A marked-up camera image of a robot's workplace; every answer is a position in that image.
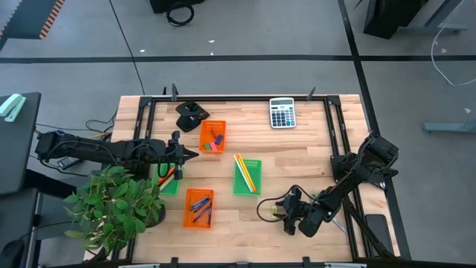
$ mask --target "wooden tabletop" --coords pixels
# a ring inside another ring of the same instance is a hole
[[[134,133],[138,103],[141,96],[120,99],[113,141],[131,139]],[[345,124],[353,152],[368,135],[367,123],[358,95],[341,95]],[[227,121],[226,149],[222,154],[201,153],[184,165],[184,178],[176,196],[161,196],[167,201],[165,221],[135,242],[134,263],[169,263],[178,257],[181,263],[224,262],[301,262],[303,256],[312,261],[350,261],[347,235],[335,223],[323,223],[318,233],[305,237],[298,230],[295,236],[283,231],[283,223],[266,223],[256,214],[257,203],[265,198],[279,197],[293,184],[310,194],[317,194],[334,185],[329,157],[332,154],[324,105],[317,101],[295,103],[297,127],[273,130],[269,125],[267,101],[199,102],[210,113],[209,120]],[[155,108],[152,138],[167,141],[177,130],[179,103],[160,102]],[[148,108],[144,113],[141,137],[144,136]],[[334,124],[337,115],[332,109]],[[200,127],[181,132],[180,143],[199,152]],[[338,135],[343,154],[341,137]],[[233,155],[263,162],[261,197],[235,196],[232,193]],[[210,230],[184,229],[184,198],[187,188],[215,190],[213,225]],[[360,186],[366,214],[383,214],[389,223],[393,250],[399,254],[384,192],[368,184]],[[260,209],[271,217],[272,202]],[[336,220],[345,228],[342,211]],[[358,251],[364,256],[360,231],[354,222]]]

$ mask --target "white calculator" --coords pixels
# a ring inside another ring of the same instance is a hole
[[[269,115],[272,128],[296,127],[295,100],[272,98],[269,100]]]

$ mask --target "concrete floor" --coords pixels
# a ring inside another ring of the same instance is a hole
[[[0,19],[15,1],[0,3]],[[350,55],[334,0],[207,0],[196,6],[195,19],[183,28],[173,28],[153,14],[147,0],[112,2],[135,56]],[[434,35],[400,31],[391,40],[364,35],[367,1],[355,10],[358,0],[345,2],[360,55],[429,55]],[[430,1],[413,23],[422,24],[439,3]],[[464,1],[450,20],[470,29],[441,36],[435,54],[443,48],[447,55],[476,54],[475,11],[474,1]],[[0,51],[0,57],[128,56],[107,0],[68,0],[45,40],[10,39]],[[471,61],[438,65],[458,83],[476,77]],[[422,131],[424,121],[474,119],[476,83],[454,88],[431,62],[365,62],[363,67],[382,135],[400,148],[400,174],[394,184],[412,258],[476,264],[476,139]],[[148,95],[161,94],[171,83],[181,94],[296,94],[313,86],[322,94],[361,93],[352,62],[138,63],[138,70]],[[0,64],[0,81],[0,95],[41,92],[38,122],[58,127],[81,128],[91,118],[107,120],[121,95],[141,94],[131,63]],[[34,159],[28,166],[53,178],[67,177]],[[88,173],[92,168],[98,165],[85,163],[75,171]],[[78,240],[48,239],[40,260],[51,266],[78,263],[80,248]]]

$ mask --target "orange plastic basket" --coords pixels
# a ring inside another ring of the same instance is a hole
[[[196,202],[198,202],[200,199],[204,197],[210,197],[210,202],[204,205],[196,213],[193,213],[193,211],[190,210],[191,205],[195,204]],[[209,205],[211,205],[211,214],[212,214],[211,217],[213,217],[213,201],[214,201],[213,190],[188,188],[187,195],[185,196],[184,222],[183,222],[184,228],[210,229],[212,220],[210,220],[210,224],[208,224],[209,212],[205,212],[195,223],[193,222],[193,220],[195,220],[195,218],[199,216],[203,210],[207,209]]]
[[[203,153],[223,153],[225,150],[225,139],[226,139],[226,121],[214,121],[214,120],[203,120],[202,128],[200,130],[200,143],[199,150]],[[207,150],[205,148],[205,143],[215,142],[216,136],[222,135],[223,139],[220,145],[216,146],[216,151]]]

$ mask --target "green plant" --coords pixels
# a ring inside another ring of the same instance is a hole
[[[127,172],[124,167],[109,167],[99,175],[90,175],[89,184],[65,199],[73,204],[72,209],[65,207],[68,215],[83,230],[65,234],[84,238],[85,249],[102,246],[107,253],[115,246],[122,249],[135,234],[159,221],[164,207],[158,198],[159,186],[150,179],[136,182]]]

